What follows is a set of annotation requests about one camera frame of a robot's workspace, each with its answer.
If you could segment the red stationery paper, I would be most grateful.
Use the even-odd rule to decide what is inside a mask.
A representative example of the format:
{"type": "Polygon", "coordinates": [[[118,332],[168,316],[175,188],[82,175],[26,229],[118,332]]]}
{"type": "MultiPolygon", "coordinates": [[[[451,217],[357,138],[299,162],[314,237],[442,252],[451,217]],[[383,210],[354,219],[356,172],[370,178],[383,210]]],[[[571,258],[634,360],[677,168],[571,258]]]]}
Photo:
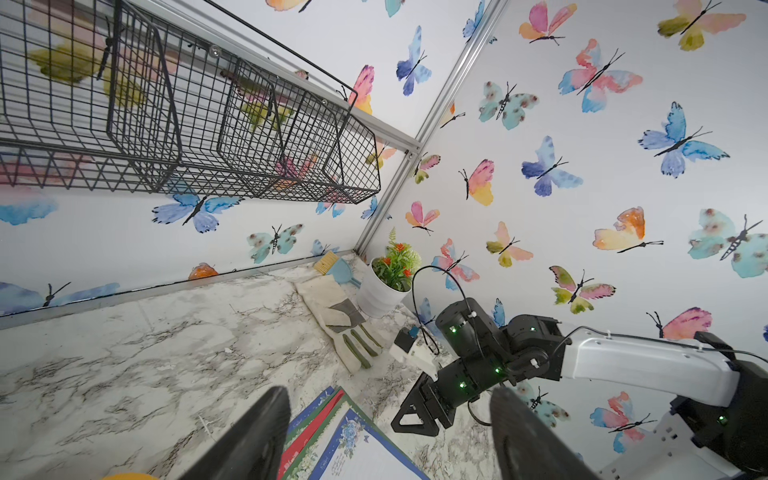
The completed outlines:
{"type": "Polygon", "coordinates": [[[311,420],[309,425],[301,432],[301,434],[294,438],[292,442],[286,442],[278,470],[278,479],[284,479],[286,477],[288,470],[291,468],[291,465],[308,445],[311,438],[319,430],[327,416],[335,408],[338,402],[345,396],[345,394],[346,392],[342,388],[336,388],[334,395],[329,398],[322,409],[318,409],[316,411],[317,415],[311,420]]]}

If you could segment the yellow plastic storage tray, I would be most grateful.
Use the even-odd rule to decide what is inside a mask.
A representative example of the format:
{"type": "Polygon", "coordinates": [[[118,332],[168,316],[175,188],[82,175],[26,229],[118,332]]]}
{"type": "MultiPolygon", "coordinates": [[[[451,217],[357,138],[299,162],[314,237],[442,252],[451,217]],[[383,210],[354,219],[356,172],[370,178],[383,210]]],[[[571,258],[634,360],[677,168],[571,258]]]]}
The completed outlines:
{"type": "Polygon", "coordinates": [[[102,480],[158,480],[158,478],[148,474],[127,472],[104,477],[102,480]]]}

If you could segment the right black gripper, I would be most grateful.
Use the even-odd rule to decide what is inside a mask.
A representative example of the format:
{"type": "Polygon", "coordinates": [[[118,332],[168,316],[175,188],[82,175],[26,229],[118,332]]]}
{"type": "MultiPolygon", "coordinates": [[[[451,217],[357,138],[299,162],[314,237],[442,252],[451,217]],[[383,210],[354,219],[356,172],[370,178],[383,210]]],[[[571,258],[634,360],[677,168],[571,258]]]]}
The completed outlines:
{"type": "Polygon", "coordinates": [[[565,340],[553,318],[522,314],[499,327],[469,298],[446,307],[436,323],[457,359],[435,380],[419,376],[391,421],[395,433],[437,437],[453,426],[458,407],[498,384],[561,378],[565,340]]]}

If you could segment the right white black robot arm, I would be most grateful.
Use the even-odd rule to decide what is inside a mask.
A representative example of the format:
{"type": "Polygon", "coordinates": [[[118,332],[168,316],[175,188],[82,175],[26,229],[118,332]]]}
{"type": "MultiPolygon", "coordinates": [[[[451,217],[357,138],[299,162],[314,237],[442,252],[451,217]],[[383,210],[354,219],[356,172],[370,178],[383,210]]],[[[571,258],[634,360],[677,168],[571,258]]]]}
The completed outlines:
{"type": "Polygon", "coordinates": [[[763,479],[767,475],[767,372],[709,332],[669,341],[519,315],[499,326],[473,299],[444,309],[436,324],[456,359],[420,375],[392,420],[397,433],[434,437],[457,409],[490,392],[490,427],[506,479],[763,479]],[[595,415],[617,435],[620,454],[590,469],[517,396],[523,381],[586,379],[667,393],[669,410],[630,443],[624,396],[595,415]]]}

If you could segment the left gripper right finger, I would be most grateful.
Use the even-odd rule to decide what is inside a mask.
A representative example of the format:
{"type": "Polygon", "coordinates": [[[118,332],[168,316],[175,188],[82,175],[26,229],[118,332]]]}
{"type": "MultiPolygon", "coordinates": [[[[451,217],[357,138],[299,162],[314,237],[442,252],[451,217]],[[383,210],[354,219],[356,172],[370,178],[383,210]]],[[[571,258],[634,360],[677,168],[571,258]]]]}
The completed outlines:
{"type": "Polygon", "coordinates": [[[583,479],[584,463],[510,389],[490,399],[502,479],[583,479]]]}

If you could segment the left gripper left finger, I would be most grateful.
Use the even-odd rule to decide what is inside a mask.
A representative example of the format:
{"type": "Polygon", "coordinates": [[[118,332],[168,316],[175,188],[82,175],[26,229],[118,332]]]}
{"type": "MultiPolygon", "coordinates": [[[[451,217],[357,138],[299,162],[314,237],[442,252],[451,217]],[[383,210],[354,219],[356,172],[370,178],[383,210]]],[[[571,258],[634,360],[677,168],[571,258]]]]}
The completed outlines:
{"type": "Polygon", "coordinates": [[[288,390],[271,387],[180,479],[276,479],[290,413],[288,390]]]}

